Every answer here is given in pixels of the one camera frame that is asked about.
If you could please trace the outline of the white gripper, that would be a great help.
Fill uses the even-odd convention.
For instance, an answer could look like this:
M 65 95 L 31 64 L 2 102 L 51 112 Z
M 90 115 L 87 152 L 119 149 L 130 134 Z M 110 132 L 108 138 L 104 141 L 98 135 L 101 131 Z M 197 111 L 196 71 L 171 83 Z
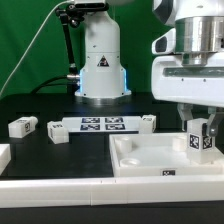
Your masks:
M 152 64 L 151 90 L 157 100 L 178 102 L 182 129 L 193 119 L 193 105 L 208 108 L 206 134 L 216 137 L 224 119 L 224 54 L 212 54 L 205 66 L 182 66 L 180 55 L 160 56 Z

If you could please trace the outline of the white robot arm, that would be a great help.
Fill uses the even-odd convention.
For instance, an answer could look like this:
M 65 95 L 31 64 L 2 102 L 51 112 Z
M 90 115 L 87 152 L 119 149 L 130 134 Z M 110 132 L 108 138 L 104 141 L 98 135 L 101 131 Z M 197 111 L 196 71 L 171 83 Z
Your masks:
M 120 64 L 120 30 L 107 10 L 125 0 L 75 0 L 84 14 L 86 61 L 77 95 L 93 102 L 128 96 Z M 203 131 L 215 136 L 224 118 L 224 0 L 152 0 L 152 12 L 170 30 L 152 43 L 151 91 L 176 102 L 183 121 L 194 105 L 209 108 Z

